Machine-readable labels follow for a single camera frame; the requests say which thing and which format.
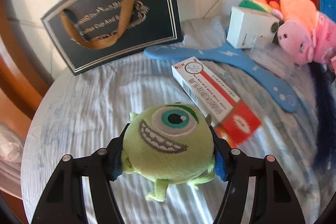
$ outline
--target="silver border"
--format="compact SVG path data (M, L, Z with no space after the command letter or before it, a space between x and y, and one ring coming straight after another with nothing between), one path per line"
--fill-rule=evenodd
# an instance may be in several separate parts
M96 65L97 63L101 63L103 61L106 61L107 59L113 58L115 56L118 55L122 55L125 54L127 52L131 52L134 50L138 50L150 45L155 45L155 44L159 44L159 43L164 43L164 42L169 42L172 41L174 39L177 39L177 31L176 31L176 25L175 25L175 17L174 17L174 11L173 11L173 3L171 0L167 0L167 4L168 4L168 10L169 10L169 15L170 15L170 22L171 22L171 27L172 27L172 32L173 32L173 36L172 37L166 37L166 38L162 38L162 39L158 39L155 41L151 41L151 42L147 42L147 43L143 43L141 45L136 45L133 46L131 48L127 48L118 52L114 52L110 55L104 56L100 59L94 60L90 63L87 63L79 68L75 68L75 66L73 65L73 63L70 61L70 59L68 58L67 54L64 52L62 46L60 45L58 39L56 38L55 33L53 32L49 21L55 17L56 15L58 15L64 8L68 7L69 5L73 4L74 2L76 2L78 0L67 0L66 2L64 2L62 5L60 5L57 9L55 9L53 12L50 13L50 15L48 15L45 19L43 19L43 23L45 24L45 27L47 29L47 31L49 32L49 35L51 36L51 38L53 39L55 46L57 47L58 51L61 53L62 57L66 60L67 64L70 66L71 70L76 73L76 72L80 72L92 65Z

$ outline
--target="pink pig plush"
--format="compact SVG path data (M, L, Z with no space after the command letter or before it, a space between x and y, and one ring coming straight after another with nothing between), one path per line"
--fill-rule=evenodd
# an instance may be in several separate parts
M327 64L336 55L336 23L316 12L316 29L310 32L298 19L287 19L278 29L281 48L294 57L298 65L311 61Z

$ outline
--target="brown rope handle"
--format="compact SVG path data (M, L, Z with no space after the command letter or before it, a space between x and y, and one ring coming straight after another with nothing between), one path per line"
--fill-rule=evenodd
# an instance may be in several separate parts
M120 19L116 34L92 42L88 42L82 39L81 35L77 31L73 23L68 19L68 17L65 15L63 11L60 13L60 17L65 30L71 37L73 37L76 40L78 44L82 45L85 48L90 49L106 48L114 45L119 39L119 37L121 37L123 33L127 30L127 26L132 16L134 1L135 0L122 0L119 16Z

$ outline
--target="blue clothes hanger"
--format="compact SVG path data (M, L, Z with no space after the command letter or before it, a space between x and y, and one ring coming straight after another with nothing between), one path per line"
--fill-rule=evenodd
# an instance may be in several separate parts
M297 95L295 91L286 82L254 63L241 49L233 48L230 43L225 43L223 46L211 50L157 45L147 47L144 50L144 55L158 60L184 60L194 56L199 60L211 60L232 65L244 70L256 79L284 111L296 111Z

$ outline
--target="wooden furniture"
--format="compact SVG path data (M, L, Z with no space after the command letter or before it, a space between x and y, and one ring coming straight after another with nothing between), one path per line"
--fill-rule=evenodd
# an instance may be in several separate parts
M0 121L25 138L48 88L16 41L0 0Z

